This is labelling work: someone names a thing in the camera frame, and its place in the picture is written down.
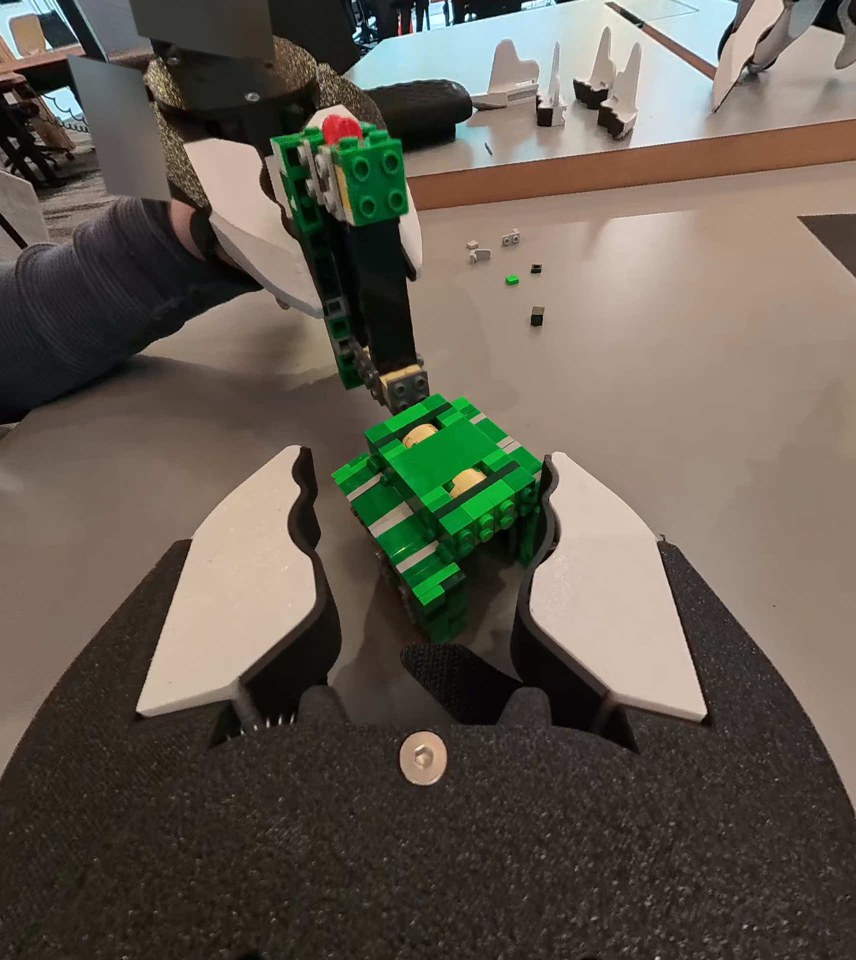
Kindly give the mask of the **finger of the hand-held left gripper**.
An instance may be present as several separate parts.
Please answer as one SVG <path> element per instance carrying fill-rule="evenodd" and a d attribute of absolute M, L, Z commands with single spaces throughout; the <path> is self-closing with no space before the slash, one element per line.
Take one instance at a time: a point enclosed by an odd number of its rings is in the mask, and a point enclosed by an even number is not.
<path fill-rule="evenodd" d="M 406 183 L 392 183 L 388 187 L 388 212 L 388 281 L 415 282 L 423 271 L 423 238 Z"/>
<path fill-rule="evenodd" d="M 283 304 L 315 318 L 323 307 L 301 246 L 282 210 L 262 189 L 262 158 L 252 146 L 205 139 L 185 146 L 211 206 L 209 222 L 226 254 Z"/>

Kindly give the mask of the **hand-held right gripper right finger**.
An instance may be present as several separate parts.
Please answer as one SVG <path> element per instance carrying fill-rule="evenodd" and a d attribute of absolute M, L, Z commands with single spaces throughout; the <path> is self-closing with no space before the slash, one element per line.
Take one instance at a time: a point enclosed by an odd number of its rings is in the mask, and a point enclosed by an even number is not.
<path fill-rule="evenodd" d="M 563 452 L 545 458 L 541 495 L 511 636 L 519 678 L 559 726 L 604 727 L 622 708 L 704 721 L 658 536 Z"/>

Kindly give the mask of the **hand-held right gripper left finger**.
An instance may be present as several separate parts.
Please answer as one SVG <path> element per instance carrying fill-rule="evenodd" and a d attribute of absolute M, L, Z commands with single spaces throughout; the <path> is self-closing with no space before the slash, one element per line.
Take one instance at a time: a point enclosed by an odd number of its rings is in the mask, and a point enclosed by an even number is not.
<path fill-rule="evenodd" d="M 317 554 L 312 450 L 290 445 L 197 527 L 137 702 L 143 718 L 228 704 L 240 724 L 296 720 L 341 647 Z"/>

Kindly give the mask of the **green black brick tower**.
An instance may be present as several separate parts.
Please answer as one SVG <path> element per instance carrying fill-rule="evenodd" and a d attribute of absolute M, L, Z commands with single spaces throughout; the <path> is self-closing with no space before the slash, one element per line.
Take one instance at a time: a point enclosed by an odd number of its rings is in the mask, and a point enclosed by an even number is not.
<path fill-rule="evenodd" d="M 393 415 L 427 398 L 411 281 L 388 281 L 388 187 L 407 183 L 402 143 L 339 106 L 271 140 L 268 164 L 323 307 L 338 375 Z"/>

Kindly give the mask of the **green brick block base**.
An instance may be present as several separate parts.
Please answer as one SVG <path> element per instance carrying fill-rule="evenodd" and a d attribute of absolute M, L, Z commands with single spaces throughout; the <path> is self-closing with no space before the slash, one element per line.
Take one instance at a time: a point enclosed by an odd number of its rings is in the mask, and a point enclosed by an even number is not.
<path fill-rule="evenodd" d="M 376 548 L 387 582 L 434 644 L 467 628 L 464 562 L 489 544 L 533 558 L 543 461 L 467 398 L 434 393 L 364 434 L 332 478 Z"/>

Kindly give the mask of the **person's left forearm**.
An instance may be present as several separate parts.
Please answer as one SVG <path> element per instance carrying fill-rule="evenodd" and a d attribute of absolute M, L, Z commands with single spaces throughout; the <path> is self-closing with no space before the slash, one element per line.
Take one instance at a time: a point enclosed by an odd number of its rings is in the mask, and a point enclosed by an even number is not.
<path fill-rule="evenodd" d="M 218 279 L 172 229 L 169 207 L 117 200 L 62 245 L 0 262 L 0 417 L 102 377 L 210 307 Z"/>

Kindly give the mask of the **grey desk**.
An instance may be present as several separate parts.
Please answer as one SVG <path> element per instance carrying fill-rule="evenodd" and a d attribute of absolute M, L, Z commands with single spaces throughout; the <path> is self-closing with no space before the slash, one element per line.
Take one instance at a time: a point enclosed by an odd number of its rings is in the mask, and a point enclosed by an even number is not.
<path fill-rule="evenodd" d="M 856 213 L 856 163 L 423 212 L 410 301 L 432 389 L 566 452 L 679 546 L 856 810 L 856 280 L 799 221 L 837 213 Z M 471 240 L 489 262 L 469 263 Z M 318 474 L 333 686 L 362 723 L 439 715 L 398 664 L 415 635 L 331 482 L 384 412 L 330 364 L 319 321 L 251 294 L 0 443 L 0 775 L 158 558 L 291 444 Z"/>

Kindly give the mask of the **person's left hand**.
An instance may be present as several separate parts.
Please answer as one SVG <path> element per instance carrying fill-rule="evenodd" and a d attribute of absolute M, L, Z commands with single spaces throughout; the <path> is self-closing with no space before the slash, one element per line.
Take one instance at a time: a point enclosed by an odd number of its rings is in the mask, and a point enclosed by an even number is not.
<path fill-rule="evenodd" d="M 194 258 L 207 260 L 208 252 L 194 240 L 193 222 L 195 210 L 187 203 L 172 199 L 168 203 L 171 229 L 181 246 Z"/>

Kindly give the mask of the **black mesh pad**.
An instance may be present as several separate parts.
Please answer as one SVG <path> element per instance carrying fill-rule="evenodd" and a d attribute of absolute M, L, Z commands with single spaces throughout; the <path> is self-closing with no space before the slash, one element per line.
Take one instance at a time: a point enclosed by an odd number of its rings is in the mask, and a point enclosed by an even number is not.
<path fill-rule="evenodd" d="M 426 149 L 456 138 L 457 126 L 474 106 L 469 92 L 449 79 L 421 79 L 366 90 L 390 135 L 406 151 Z"/>

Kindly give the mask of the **spare white finger plate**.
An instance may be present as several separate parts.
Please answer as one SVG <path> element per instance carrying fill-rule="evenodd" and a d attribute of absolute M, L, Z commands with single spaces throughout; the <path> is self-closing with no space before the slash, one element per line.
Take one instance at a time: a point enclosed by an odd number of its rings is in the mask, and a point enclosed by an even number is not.
<path fill-rule="evenodd" d="M 607 99 L 599 107 L 598 123 L 615 140 L 625 138 L 635 125 L 642 45 L 634 44 L 626 67 L 614 78 Z"/>
<path fill-rule="evenodd" d="M 576 100 L 591 111 L 598 111 L 607 100 L 617 76 L 617 68 L 611 57 L 611 40 L 611 28 L 606 26 L 602 31 L 589 78 L 576 77 L 573 79 Z"/>
<path fill-rule="evenodd" d="M 561 95 L 560 84 L 560 53 L 561 44 L 554 44 L 552 70 L 550 74 L 547 94 L 537 94 L 535 117 L 540 128 L 563 127 L 566 123 L 567 105 Z"/>
<path fill-rule="evenodd" d="M 472 105 L 477 111 L 493 111 L 533 103 L 538 81 L 538 62 L 519 58 L 513 41 L 505 38 L 496 47 L 488 89 L 473 94 Z"/>

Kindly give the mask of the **white table with wood edge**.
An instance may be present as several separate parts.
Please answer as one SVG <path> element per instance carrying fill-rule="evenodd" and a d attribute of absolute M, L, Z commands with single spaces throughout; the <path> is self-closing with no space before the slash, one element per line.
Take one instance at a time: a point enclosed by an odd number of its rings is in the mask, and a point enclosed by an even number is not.
<path fill-rule="evenodd" d="M 554 44 L 566 123 L 539 127 L 530 104 L 476 112 L 456 138 L 407 153 L 420 211 L 856 162 L 856 63 L 833 67 L 841 38 L 813 28 L 769 72 L 747 77 L 710 112 L 717 44 L 734 15 L 727 2 L 605 2 L 538 6 L 385 40 L 349 73 L 359 87 L 446 79 L 488 87 L 497 43 L 536 60 L 547 82 Z M 604 27 L 623 66 L 642 45 L 633 131 L 614 140 L 576 102 L 573 79 L 590 74 Z M 488 142 L 491 157 L 484 149 Z"/>

